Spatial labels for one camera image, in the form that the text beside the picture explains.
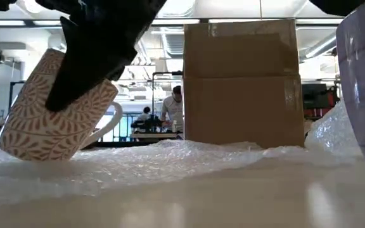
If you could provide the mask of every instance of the leaf pattern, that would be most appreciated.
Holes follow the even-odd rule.
[[[118,91],[105,80],[66,110],[48,111],[44,103],[63,57],[53,49],[45,52],[11,107],[0,149],[21,160],[68,160],[91,135]]]

